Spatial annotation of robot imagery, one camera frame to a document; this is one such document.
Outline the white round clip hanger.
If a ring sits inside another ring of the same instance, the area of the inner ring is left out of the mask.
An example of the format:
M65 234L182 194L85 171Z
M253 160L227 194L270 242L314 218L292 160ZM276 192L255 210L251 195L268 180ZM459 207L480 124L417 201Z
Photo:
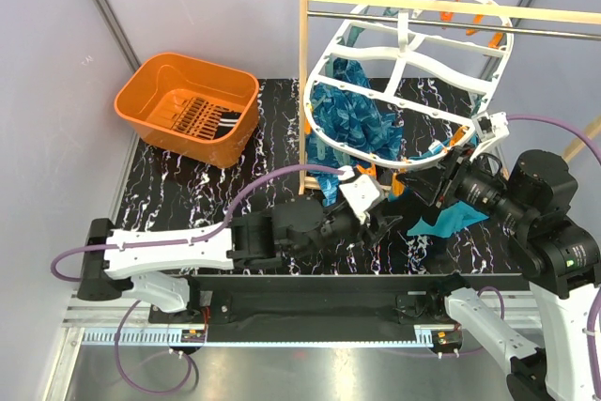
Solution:
M459 72L463 72L469 76L476 77L476 78L480 78L485 75L491 75L493 70L498 65L497 59L491 58L487 55L477 54L477 53L473 53L473 52L466 52L464 50L443 46L436 42L431 42L431 41L425 42L419 48L418 51L421 54L425 54L425 55L428 55L428 56L431 56L431 57L437 59L438 61L442 62L443 64L449 66L452 69L455 69ZM386 60L362 61L359 63L362 66L365 76L368 78L368 80L370 82L370 86L371 86L370 89L373 89L378 92L384 91L384 89L392 75L394 63L392 61L386 61ZM428 74L424 70L421 70L421 69L418 69L418 68L415 68L412 66L407 66L405 68L403 77L396 89L396 92L395 92L396 96L398 96L400 98L404 98L400 94L401 82L407 75L413 75L413 74L432 76L436 79L441 80L438 77ZM477 102L478 97L477 97L477 95L471 94L463 89L459 89L459 90L462 90L471 96L472 106L471 106L470 112L468 112L466 114L462 114L462 115L460 115L460 114L455 114L455 115L469 116L473 111L474 104ZM429 106L423 101L418 101L418 100L412 100L412 101L417 102L421 105ZM419 116L423 116L419 113L412 112L409 110L401 110L401 109L394 107L390 104L387 104L385 102L375 101L375 105L376 105L376 107L390 107L392 109L399 110L403 113L414 113ZM429 107L434 107L434 108L440 109L442 111L446 111L442 107L435 107L435 106L429 106ZM433 119L438 122L442 122L449 126L455 126L458 130L457 125L455 125L453 123L449 123L449 122L443 121L443 120L436 120L436 119L428 117L428 116L423 116L423 117L428 118L428 119ZM475 139L477 141L477 145L478 145L478 138L472 137L471 139ZM432 151L434 145L432 145L430 147L430 154L431 154L431 151Z

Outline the orange plastic basket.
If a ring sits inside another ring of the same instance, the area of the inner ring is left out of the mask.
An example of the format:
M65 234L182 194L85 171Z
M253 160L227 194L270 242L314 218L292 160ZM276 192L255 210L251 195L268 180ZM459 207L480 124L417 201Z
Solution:
M152 146L219 168L233 166L258 125L259 82L249 72L183 54L149 58L115 98L116 113ZM217 133L220 116L237 125Z

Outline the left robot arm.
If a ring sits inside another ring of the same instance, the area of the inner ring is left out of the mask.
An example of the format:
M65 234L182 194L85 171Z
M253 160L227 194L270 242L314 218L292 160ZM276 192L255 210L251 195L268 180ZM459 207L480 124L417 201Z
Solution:
M142 233L96 220L89 231L95 248L83 259L77 297L143 301L191 322L202 313L200 288L169 270L278 268L289 258L318 253L340 240L372 246L402 219L387 200L375 203L360 220L345 200L325 208L301 196L197 229Z

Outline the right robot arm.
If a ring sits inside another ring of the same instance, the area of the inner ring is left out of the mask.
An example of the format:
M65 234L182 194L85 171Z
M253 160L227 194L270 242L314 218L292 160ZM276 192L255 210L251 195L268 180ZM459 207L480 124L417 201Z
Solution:
M472 148L398 180L438 213L463 202L509 234L511 258L528 282L544 344L537 346L486 306L466 279L449 275L424 295L428 316L468 331L502 369L515 400L600 397L600 247L568 216L578 183L564 159L533 149L510 177L488 172Z

